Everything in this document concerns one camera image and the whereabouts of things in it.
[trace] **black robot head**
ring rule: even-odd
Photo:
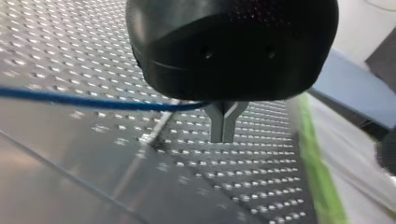
[[[129,0],[147,83],[195,101],[279,100],[309,89],[338,24],[335,0]]]

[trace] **white surface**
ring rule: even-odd
[[[391,129],[396,126],[395,92],[382,80],[347,61],[334,50],[314,89],[384,127]]]
[[[370,0],[381,7],[396,8],[395,0]],[[390,34],[396,13],[377,9],[364,0],[338,0],[339,25],[333,48],[362,65]]]
[[[396,188],[375,161],[373,140],[316,98],[308,96],[308,102],[322,158],[349,223],[394,224],[381,206],[396,210]]]

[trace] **metal plate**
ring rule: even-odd
[[[203,112],[181,113],[168,123],[158,150],[262,223],[317,223],[288,110],[284,102],[250,103],[232,144],[208,142]]]
[[[93,98],[169,103],[146,84],[136,66],[124,5],[123,0],[1,2],[0,83]],[[316,223],[284,102],[252,103],[237,121],[234,144],[208,143],[209,122],[202,111],[176,114],[161,132],[157,152],[138,140],[152,132],[161,113],[95,111],[7,99],[0,99],[0,104],[1,130],[40,155],[41,163],[53,163],[50,169],[65,170],[57,173],[59,178],[69,174],[101,192],[88,189],[99,203],[86,204],[95,209],[73,223],[134,223],[114,204],[134,209],[150,224]],[[1,181],[11,186],[9,178]],[[74,184],[73,189],[86,188]],[[17,200],[20,193],[12,191],[2,202]],[[114,201],[106,205],[103,199]],[[60,200],[67,206],[79,202]],[[63,207],[54,210],[54,216],[60,215],[37,223],[67,219]],[[8,218],[4,211],[1,218]],[[29,207],[25,213],[34,211]],[[33,223],[26,214],[8,223]]]

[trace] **hole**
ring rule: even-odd
[[[267,47],[268,58],[273,60],[276,56],[276,50],[272,46]]]
[[[208,46],[203,46],[200,53],[206,60],[212,58],[213,56],[213,51]]]

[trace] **perforated metal table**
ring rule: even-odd
[[[149,87],[123,0],[0,3],[1,85],[136,102]],[[232,144],[201,110],[95,111],[0,99],[2,223],[317,223],[287,102],[250,103]]]

